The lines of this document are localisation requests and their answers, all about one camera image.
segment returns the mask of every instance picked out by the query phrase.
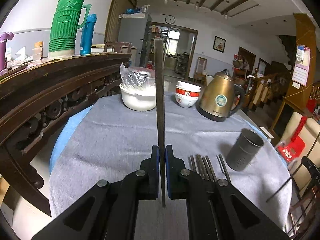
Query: picture frame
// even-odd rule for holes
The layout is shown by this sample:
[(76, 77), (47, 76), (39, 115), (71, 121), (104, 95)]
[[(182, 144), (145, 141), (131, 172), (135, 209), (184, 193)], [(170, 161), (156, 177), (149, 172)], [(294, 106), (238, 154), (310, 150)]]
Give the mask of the picture frame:
[(212, 49), (215, 49), (223, 53), (225, 46), (226, 46), (226, 40), (218, 36), (215, 36)]

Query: clock face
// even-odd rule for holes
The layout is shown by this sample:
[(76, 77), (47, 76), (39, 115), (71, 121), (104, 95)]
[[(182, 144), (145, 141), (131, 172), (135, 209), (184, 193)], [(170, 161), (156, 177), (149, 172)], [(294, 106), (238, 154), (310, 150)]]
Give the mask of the clock face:
[(165, 18), (165, 22), (168, 23), (168, 24), (174, 24), (176, 21), (176, 19), (172, 16), (172, 15), (168, 15), (166, 18)]

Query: plastic bag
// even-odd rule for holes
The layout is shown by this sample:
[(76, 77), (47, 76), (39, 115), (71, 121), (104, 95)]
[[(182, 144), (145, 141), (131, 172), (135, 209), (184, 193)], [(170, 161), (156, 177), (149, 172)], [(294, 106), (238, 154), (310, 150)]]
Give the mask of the plastic bag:
[(131, 94), (156, 95), (156, 76), (153, 69), (120, 66), (122, 87)]

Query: gold kettle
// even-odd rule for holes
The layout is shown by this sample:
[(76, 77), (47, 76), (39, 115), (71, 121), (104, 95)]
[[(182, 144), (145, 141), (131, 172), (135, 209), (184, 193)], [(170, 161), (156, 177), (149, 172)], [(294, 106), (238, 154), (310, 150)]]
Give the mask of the gold kettle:
[[(236, 91), (240, 94), (240, 100), (238, 105), (231, 109)], [(243, 88), (240, 85), (234, 84), (229, 70), (224, 69), (217, 72), (213, 80), (205, 88), (198, 105), (198, 111), (206, 118), (223, 122), (240, 108), (244, 95)]]

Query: kettle handle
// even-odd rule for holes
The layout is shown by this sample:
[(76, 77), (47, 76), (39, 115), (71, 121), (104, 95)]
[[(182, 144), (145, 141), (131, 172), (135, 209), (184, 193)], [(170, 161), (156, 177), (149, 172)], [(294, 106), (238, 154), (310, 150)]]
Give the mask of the kettle handle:
[(88, 14), (89, 14), (89, 10), (91, 8), (91, 4), (84, 4), (84, 5), (82, 5), (81, 9), (83, 9), (83, 8), (85, 8), (85, 15), (84, 15), (83, 23), (78, 25), (77, 29), (80, 29), (85, 25), (85, 23), (87, 21)]
[(237, 85), (237, 84), (233, 84), (235, 86), (235, 91), (238, 91), (240, 93), (240, 100), (239, 103), (236, 105), (236, 107), (234, 109), (231, 109), (229, 112), (229, 116), (233, 115), (236, 111), (238, 111), (238, 109), (241, 107), (241, 104), (244, 101), (244, 96), (245, 96), (245, 92), (244, 89), (242, 88), (242, 86)]

